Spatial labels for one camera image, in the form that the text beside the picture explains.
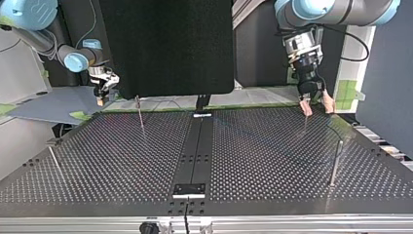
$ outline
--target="white surface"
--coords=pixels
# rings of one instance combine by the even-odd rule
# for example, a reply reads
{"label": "white surface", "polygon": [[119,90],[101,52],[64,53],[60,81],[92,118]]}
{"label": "white surface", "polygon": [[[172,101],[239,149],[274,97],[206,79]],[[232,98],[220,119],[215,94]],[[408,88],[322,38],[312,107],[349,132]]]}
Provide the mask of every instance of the white surface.
{"label": "white surface", "polygon": [[0,125],[0,179],[46,148],[52,124],[13,119]]}
{"label": "white surface", "polygon": [[[18,37],[0,30],[0,50],[14,45]],[[43,66],[23,42],[0,54],[0,103],[12,103],[48,89],[41,76]]]}
{"label": "white surface", "polygon": [[[348,32],[354,34],[363,40],[371,50],[374,40],[374,34],[376,32],[375,26],[359,27],[349,26]],[[343,55],[342,57],[348,59],[360,59],[366,56],[364,47],[354,38],[346,36],[344,41]],[[361,91],[362,83],[364,81],[365,70],[367,68],[368,60],[363,62],[354,62],[341,60],[337,77],[337,85],[334,91],[334,98],[337,96],[338,85],[340,80],[357,80],[356,90]],[[338,113],[356,113],[358,106],[358,100],[353,101],[352,109],[337,111]]]}

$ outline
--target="green tape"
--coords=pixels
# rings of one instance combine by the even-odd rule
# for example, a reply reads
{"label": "green tape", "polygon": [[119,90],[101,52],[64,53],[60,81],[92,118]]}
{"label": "green tape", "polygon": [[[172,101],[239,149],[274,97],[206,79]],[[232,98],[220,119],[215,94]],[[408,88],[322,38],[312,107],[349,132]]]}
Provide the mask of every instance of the green tape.
{"label": "green tape", "polygon": [[355,80],[341,80],[338,83],[338,92],[336,95],[336,106],[338,110],[352,109],[353,101],[356,99],[357,91]]}
{"label": "green tape", "polygon": [[8,17],[0,17],[0,24],[8,25],[8,26],[15,26],[15,22],[8,18]]}
{"label": "green tape", "polygon": [[82,121],[88,121],[92,118],[92,116],[86,115],[83,111],[72,112],[69,115],[77,120]]}
{"label": "green tape", "polygon": [[5,115],[16,108],[17,106],[11,104],[0,104],[0,116]]}

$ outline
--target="black cable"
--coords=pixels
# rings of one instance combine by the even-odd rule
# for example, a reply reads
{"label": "black cable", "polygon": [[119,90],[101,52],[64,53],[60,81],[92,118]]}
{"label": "black cable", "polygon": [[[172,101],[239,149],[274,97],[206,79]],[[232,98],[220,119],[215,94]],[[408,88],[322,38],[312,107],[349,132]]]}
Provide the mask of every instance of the black cable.
{"label": "black cable", "polygon": [[367,52],[367,55],[365,56],[365,58],[360,58],[360,59],[353,59],[353,58],[343,58],[341,57],[342,60],[348,60],[348,61],[356,61],[356,62],[361,62],[361,61],[365,61],[370,57],[370,49],[368,48],[367,44],[365,44],[365,42],[363,42],[359,37],[355,36],[354,34],[347,32],[347,31],[341,31],[326,25],[322,25],[324,28],[327,28],[328,30],[331,31],[335,31],[335,32],[339,32],[339,33],[343,33],[346,36],[350,36],[353,37],[354,39],[356,39],[365,49],[365,51]]}
{"label": "black cable", "polygon": [[16,47],[16,46],[20,43],[20,41],[21,41],[21,39],[19,39],[19,40],[17,41],[17,43],[15,43],[13,46],[10,46],[10,47],[8,47],[8,48],[6,48],[6,49],[1,50],[0,53],[7,52],[7,51],[11,50],[12,48]]}

